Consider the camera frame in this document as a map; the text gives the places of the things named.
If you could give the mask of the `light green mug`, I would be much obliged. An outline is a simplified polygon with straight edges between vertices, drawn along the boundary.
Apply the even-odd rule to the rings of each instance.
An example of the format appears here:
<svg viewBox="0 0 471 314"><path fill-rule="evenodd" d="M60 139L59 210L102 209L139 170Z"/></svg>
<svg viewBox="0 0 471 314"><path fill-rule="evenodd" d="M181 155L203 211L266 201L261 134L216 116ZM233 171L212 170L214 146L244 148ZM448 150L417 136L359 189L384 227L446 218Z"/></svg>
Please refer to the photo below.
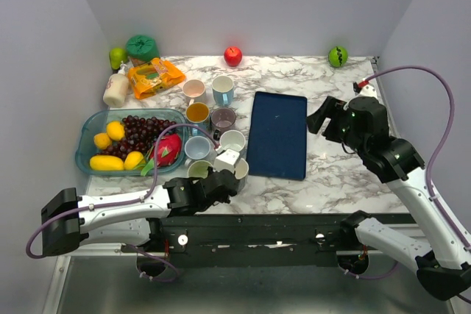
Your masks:
<svg viewBox="0 0 471 314"><path fill-rule="evenodd" d="M213 164L205 161L198 160L192 163L187 170L187 175L190 178L206 178L209 174L208 169L212 168Z"/></svg>

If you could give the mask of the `dark grey-blue mug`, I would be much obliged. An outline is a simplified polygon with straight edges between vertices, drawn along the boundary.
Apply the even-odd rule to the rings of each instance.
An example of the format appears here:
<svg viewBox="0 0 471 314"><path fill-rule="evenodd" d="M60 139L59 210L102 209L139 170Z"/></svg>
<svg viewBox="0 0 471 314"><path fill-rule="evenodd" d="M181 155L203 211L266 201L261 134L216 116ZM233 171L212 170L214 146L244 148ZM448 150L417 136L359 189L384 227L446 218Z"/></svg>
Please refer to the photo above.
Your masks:
<svg viewBox="0 0 471 314"><path fill-rule="evenodd" d="M243 190L245 184L247 183L248 174L249 174L249 164L244 158L241 158L238 161L237 165L235 166L235 170L234 170L234 175L238 184L237 191L239 193Z"/></svg>

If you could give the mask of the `blue mug white base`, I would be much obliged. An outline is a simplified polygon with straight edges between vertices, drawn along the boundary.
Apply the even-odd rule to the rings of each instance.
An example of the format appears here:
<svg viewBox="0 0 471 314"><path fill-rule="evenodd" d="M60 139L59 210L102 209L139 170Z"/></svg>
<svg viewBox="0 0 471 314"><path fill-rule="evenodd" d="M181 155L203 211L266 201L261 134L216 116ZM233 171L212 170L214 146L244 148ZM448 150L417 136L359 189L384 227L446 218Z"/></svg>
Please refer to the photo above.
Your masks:
<svg viewBox="0 0 471 314"><path fill-rule="evenodd" d="M233 150L242 153L246 146L246 138L242 132L229 130L222 134L219 140L218 154L223 151Z"/></svg>

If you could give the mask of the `purple mug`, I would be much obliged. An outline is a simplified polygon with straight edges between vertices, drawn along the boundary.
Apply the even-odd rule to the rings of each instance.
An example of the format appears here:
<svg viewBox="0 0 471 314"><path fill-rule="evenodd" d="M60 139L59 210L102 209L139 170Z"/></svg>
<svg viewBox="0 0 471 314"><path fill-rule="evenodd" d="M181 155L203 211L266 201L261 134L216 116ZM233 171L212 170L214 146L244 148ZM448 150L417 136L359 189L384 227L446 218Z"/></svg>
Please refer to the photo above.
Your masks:
<svg viewBox="0 0 471 314"><path fill-rule="evenodd" d="M213 132L213 139L220 140L220 137L231 129L236 123L236 113L229 107L215 109L210 116L210 127Z"/></svg>

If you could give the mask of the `blue butterfly mug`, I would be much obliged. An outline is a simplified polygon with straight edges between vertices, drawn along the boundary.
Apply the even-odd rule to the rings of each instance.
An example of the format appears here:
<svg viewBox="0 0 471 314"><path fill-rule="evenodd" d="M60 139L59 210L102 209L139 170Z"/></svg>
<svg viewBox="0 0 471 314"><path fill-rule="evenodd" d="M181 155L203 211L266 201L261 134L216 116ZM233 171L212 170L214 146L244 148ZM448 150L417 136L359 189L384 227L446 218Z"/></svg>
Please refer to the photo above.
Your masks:
<svg viewBox="0 0 471 314"><path fill-rule="evenodd" d="M201 102L190 104L185 111L185 117L187 122L194 126L189 129L191 137L202 135L202 133L196 129L196 126L204 129L206 132L210 131L210 110L206 104Z"/></svg>

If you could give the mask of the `light blue hexagonal mug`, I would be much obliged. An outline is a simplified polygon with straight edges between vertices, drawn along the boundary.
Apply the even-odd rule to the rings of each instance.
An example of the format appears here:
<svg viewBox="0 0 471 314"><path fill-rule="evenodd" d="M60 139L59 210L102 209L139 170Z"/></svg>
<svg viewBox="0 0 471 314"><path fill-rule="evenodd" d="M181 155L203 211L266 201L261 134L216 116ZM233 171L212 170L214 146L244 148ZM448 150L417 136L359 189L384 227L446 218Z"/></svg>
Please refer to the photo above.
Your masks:
<svg viewBox="0 0 471 314"><path fill-rule="evenodd" d="M234 97L234 82L228 76L218 76L212 82L213 99L220 107L229 107Z"/></svg>

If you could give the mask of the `pink mug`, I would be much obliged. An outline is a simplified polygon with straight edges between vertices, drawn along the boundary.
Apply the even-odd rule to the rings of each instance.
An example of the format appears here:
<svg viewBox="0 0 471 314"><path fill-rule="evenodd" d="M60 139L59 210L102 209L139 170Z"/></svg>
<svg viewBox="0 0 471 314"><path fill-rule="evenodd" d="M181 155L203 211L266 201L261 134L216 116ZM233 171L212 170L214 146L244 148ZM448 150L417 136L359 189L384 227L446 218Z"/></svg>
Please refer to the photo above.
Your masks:
<svg viewBox="0 0 471 314"><path fill-rule="evenodd" d="M207 101L205 84L198 79L188 80L183 85L183 94L187 105L205 103Z"/></svg>

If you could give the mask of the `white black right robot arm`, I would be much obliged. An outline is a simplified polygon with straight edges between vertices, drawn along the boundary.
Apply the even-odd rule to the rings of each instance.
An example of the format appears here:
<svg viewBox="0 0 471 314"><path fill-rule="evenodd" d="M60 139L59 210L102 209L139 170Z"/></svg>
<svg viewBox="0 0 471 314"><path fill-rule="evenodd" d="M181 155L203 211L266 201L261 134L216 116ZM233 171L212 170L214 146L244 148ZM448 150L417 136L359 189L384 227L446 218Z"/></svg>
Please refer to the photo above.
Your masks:
<svg viewBox="0 0 471 314"><path fill-rule="evenodd" d="M414 272L435 299L447 301L470 288L470 252L453 229L458 222L431 193L417 150L390 135L386 108L374 97L344 102L329 96L306 123L309 132L351 148L401 200L427 239L419 242L357 211L342 221L340 244L347 249L362 244L387 254Z"/></svg>

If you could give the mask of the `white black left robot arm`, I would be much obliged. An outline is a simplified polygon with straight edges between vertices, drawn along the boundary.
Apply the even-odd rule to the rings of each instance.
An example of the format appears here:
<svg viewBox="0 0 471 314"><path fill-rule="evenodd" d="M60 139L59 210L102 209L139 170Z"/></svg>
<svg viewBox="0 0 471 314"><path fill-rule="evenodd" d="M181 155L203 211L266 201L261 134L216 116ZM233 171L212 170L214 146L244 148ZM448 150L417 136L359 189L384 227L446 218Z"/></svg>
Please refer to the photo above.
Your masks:
<svg viewBox="0 0 471 314"><path fill-rule="evenodd" d="M190 216L214 203L230 203L239 181L228 170L205 178L173 178L153 190L101 196L78 196L75 188L60 191L41 210L42 256L53 257L90 243L128 243L156 251L163 233L153 226L139 230L133 221ZM122 230L116 224L128 222Z"/></svg>

